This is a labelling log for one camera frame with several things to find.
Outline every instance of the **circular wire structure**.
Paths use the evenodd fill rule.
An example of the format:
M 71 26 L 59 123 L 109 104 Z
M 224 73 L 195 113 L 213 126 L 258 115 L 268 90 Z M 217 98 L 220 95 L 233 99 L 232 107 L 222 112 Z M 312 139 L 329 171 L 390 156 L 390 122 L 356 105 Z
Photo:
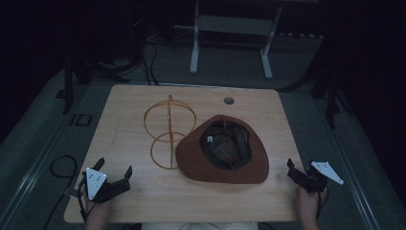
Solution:
M 155 136 L 155 135 L 153 135 L 153 134 L 149 131 L 149 129 L 147 128 L 147 115 L 148 115 L 149 111 L 150 111 L 152 108 L 155 108 L 155 107 L 157 107 L 157 106 L 162 106 L 162 105 L 166 105 L 167 108 L 168 108 L 168 130 L 169 130 L 169 131 L 166 132 L 166 133 L 164 133 L 164 134 L 161 134 L 161 135 L 159 135 L 159 136 Z M 183 133 L 180 133 L 180 132 L 172 131 L 172 118 L 171 118 L 171 113 L 170 113 L 170 107 L 171 107 L 172 105 L 184 107 L 184 108 L 188 109 L 188 110 L 192 113 L 193 118 L 194 118 L 193 126 L 192 126 L 192 129 L 191 129 L 187 134 L 183 134 Z M 172 95 L 169 95 L 167 101 L 162 101 L 162 102 L 156 103 L 155 105 L 153 105 L 153 106 L 151 106 L 149 109 L 147 109 L 146 113 L 144 114 L 144 128 L 146 129 L 146 132 L 149 134 L 149 136 L 151 136 L 151 137 L 154 139 L 154 141 L 152 142 L 151 148 L 150 148 L 150 155 L 151 155 L 151 159 L 152 159 L 152 161 L 155 163 L 155 165 L 159 166 L 159 167 L 162 168 L 162 169 L 166 169 L 166 170 L 175 170 L 175 169 L 178 169 L 178 167 L 173 167 L 173 143 L 174 143 L 174 142 L 181 141 L 185 136 L 189 135 L 189 134 L 194 130 L 194 127 L 195 127 L 195 126 L 196 126 L 196 114 L 194 113 L 193 109 L 192 109 L 188 104 L 186 104 L 186 103 L 182 103 L 182 102 L 180 102 L 180 101 L 174 101 L 173 98 L 172 98 Z M 180 138 L 180 139 L 173 139 L 173 134 L 180 135 L 180 136 L 182 136 L 182 138 Z M 162 137 L 167 136 L 167 135 L 169 136 L 169 140 L 164 140 L 164 139 L 162 139 Z M 156 143 L 157 141 L 170 143 L 170 166 L 169 166 L 169 167 L 165 167 L 165 166 L 159 164 L 159 163 L 155 160 L 155 158 L 154 158 L 154 156 L 153 156 L 153 147 L 154 147 L 154 145 L 155 145 L 155 143 Z

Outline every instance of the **table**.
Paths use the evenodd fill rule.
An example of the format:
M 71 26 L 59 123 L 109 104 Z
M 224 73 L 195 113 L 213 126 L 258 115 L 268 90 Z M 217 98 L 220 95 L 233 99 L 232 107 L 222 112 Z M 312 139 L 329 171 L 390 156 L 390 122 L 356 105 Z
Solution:
M 194 38 L 191 58 L 190 73 L 197 73 L 199 60 L 199 31 L 238 33 L 248 35 L 266 35 L 267 40 L 263 48 L 259 50 L 265 78 L 273 78 L 271 66 L 269 64 L 268 52 L 281 16 L 282 7 L 278 7 L 272 20 L 237 18 L 226 16 L 212 16 L 199 13 L 199 1 L 195 1 L 194 10 Z
M 221 184 L 188 179 L 179 170 L 156 166 L 149 151 L 153 138 L 144 127 L 144 114 L 169 95 L 189 105 L 199 126 L 216 114 L 245 121 L 257 133 L 269 158 L 269 175 L 262 184 Z M 233 104 L 224 103 L 232 98 Z M 147 116 L 154 134 L 168 131 L 168 109 L 157 106 Z M 171 107 L 172 131 L 187 133 L 192 114 L 181 106 Z M 169 162 L 170 144 L 155 144 L 157 161 Z M 131 190 L 113 202 L 110 222 L 229 222 L 285 221 L 297 219 L 294 212 L 294 182 L 287 176 L 291 158 L 303 170 L 279 95 L 274 90 L 218 87 L 116 85 L 101 115 L 82 170 L 104 157 L 101 172 L 109 182 L 133 174 Z M 82 222 L 76 198 L 71 198 L 64 218 Z

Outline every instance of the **hole in table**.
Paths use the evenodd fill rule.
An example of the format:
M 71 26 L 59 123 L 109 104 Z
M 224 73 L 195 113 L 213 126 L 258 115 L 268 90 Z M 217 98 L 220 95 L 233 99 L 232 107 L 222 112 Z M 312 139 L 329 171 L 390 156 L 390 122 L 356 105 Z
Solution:
M 233 104 L 235 101 L 234 101 L 234 98 L 232 98 L 232 97 L 225 97 L 224 98 L 224 103 L 226 103 L 226 104 Z

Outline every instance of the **white table leg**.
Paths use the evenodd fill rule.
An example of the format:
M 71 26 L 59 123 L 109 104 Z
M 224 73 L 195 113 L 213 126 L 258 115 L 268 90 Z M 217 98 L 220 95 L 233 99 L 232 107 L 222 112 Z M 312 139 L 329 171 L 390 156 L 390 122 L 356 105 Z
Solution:
M 269 63 L 268 53 L 269 53 L 269 48 L 271 47 L 272 40 L 274 39 L 274 36 L 275 36 L 275 31 L 277 29 L 277 25 L 278 25 L 279 18 L 281 16 L 281 12 L 282 12 L 282 7 L 278 7 L 274 21 L 269 30 L 268 40 L 266 41 L 265 47 L 263 47 L 259 51 L 260 58 L 262 60 L 263 73 L 265 75 L 265 78 L 268 80 L 271 80 L 273 78 L 271 65 Z
M 191 59 L 191 74 L 197 73 L 197 65 L 199 61 L 199 1 L 195 1 L 194 10 L 194 39 L 192 48 L 192 59 Z

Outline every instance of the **dark floor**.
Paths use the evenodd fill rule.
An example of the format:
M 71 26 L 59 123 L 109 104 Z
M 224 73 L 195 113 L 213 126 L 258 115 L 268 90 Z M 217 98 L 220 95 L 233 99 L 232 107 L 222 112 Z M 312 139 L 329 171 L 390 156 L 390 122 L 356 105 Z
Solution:
M 209 85 L 278 89 L 300 79 L 320 45 L 320 39 L 276 37 L 271 53 L 275 78 L 263 77 L 258 44 L 230 47 L 203 42 L 199 69 L 189 74 L 192 46 L 187 34 L 167 43 L 151 38 L 157 48 L 153 62 L 155 78 L 164 84 Z M 147 63 L 155 49 L 145 47 Z M 144 67 L 122 73 L 130 84 L 147 84 Z M 75 103 L 62 115 L 63 100 L 55 95 L 63 87 L 63 73 L 52 78 L 29 110 L 2 143 L 0 178 L 2 191 L 2 229 L 39 229 L 46 223 L 68 179 L 54 177 L 49 168 L 63 155 L 73 156 L 81 167 L 102 115 L 111 87 L 116 82 L 97 77 L 90 85 L 75 83 Z M 325 119 L 327 99 L 313 99 L 314 82 L 289 93 L 281 93 L 282 104 L 304 165 L 310 159 L 328 161 L 345 180 L 340 186 L 329 182 L 330 198 L 322 211 L 322 229 L 405 229 L 406 212 L 354 114 L 337 102 L 340 113 L 334 116 L 335 129 Z M 90 126 L 70 126 L 74 114 L 92 115 Z M 56 163 L 57 173 L 71 174 L 73 162 L 63 158 Z M 49 229 L 82 229 L 81 224 L 63 220 L 67 198 L 56 207 Z M 272 222 L 260 229 L 299 229 L 297 222 Z M 125 229 L 111 224 L 108 229 Z

